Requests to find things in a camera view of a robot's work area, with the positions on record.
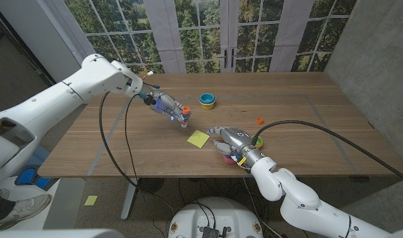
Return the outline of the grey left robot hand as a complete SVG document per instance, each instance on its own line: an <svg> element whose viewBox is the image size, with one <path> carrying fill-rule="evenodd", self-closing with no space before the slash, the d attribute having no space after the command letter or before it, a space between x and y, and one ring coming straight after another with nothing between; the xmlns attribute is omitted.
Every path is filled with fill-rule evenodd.
<svg viewBox="0 0 403 238"><path fill-rule="evenodd" d="M139 96L154 112L163 114L171 120L184 121L184 106L168 93L148 85L143 85Z"/></svg>

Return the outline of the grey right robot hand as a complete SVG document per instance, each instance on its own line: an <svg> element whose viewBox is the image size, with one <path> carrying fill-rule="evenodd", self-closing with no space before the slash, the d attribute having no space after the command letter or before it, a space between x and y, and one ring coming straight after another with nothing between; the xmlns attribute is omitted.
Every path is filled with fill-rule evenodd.
<svg viewBox="0 0 403 238"><path fill-rule="evenodd" d="M235 157L235 162L244 168L251 168L265 155L254 145L252 138L244 131L228 126L217 126L207 131L208 135L219 134L223 142L213 140L215 148L227 157Z"/></svg>

